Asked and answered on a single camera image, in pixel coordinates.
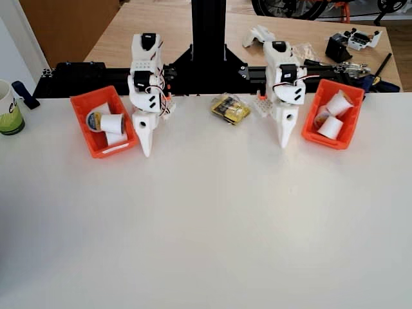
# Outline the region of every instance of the wooden table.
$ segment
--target wooden table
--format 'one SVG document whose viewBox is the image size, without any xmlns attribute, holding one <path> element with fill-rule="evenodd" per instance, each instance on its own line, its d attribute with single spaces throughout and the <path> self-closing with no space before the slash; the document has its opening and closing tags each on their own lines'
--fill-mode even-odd
<svg viewBox="0 0 412 309">
<path fill-rule="evenodd" d="M 266 26 L 275 33 L 276 39 L 280 41 L 289 41 L 292 45 L 309 42 L 324 62 L 332 62 L 324 54 L 329 37 L 337 32 L 344 32 L 352 28 L 351 25 L 340 23 L 228 13 L 226 43 L 240 59 L 251 66 L 266 65 L 261 46 L 255 45 L 245 49 L 241 45 L 244 35 L 257 24 Z M 376 30 L 384 32 L 376 48 L 365 48 L 362 51 L 349 49 L 353 55 L 353 62 L 366 63 L 371 67 L 372 72 L 375 72 L 386 55 L 392 52 L 388 33 L 385 27 L 361 25 L 356 25 L 356 27 L 367 33 L 373 33 Z M 162 50 L 164 62 L 166 64 L 174 62 L 192 43 L 190 7 L 172 8 L 162 5 L 124 4 L 86 57 L 86 61 L 105 62 L 109 68 L 128 68 L 131 63 L 133 34 L 143 32 L 159 33 L 164 40 Z M 402 85 L 393 57 L 381 76 L 388 82 Z"/>
</svg>

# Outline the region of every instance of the mug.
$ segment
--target mug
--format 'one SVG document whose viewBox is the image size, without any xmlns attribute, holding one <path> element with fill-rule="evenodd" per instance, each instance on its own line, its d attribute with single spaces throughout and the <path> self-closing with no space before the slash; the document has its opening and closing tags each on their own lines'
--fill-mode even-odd
<svg viewBox="0 0 412 309">
<path fill-rule="evenodd" d="M 13 96 L 12 85 L 0 79 L 0 133 L 14 135 L 23 128 L 24 119 Z"/>
</svg>

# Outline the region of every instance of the vertical black rail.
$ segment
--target vertical black rail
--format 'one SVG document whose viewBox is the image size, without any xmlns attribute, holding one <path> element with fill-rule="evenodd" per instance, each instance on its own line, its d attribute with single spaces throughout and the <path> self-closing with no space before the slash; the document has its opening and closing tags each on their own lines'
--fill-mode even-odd
<svg viewBox="0 0 412 309">
<path fill-rule="evenodd" d="M 192 61 L 219 65 L 225 60 L 226 0 L 192 0 Z"/>
</svg>

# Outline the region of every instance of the yellow package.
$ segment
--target yellow package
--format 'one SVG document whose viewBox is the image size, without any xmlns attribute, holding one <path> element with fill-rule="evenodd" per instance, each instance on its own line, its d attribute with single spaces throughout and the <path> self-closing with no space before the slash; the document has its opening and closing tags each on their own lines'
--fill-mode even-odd
<svg viewBox="0 0 412 309">
<path fill-rule="evenodd" d="M 250 114 L 250 108 L 231 95 L 220 95 L 212 101 L 212 112 L 233 125 Z"/>
</svg>

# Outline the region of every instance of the wooden cabinet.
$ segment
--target wooden cabinet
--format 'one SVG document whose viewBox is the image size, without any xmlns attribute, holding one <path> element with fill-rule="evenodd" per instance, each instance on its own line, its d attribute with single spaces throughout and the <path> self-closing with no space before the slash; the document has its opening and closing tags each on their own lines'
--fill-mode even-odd
<svg viewBox="0 0 412 309">
<path fill-rule="evenodd" d="M 20 0 L 20 4 L 53 67 L 83 61 L 119 9 L 119 0 Z"/>
</svg>

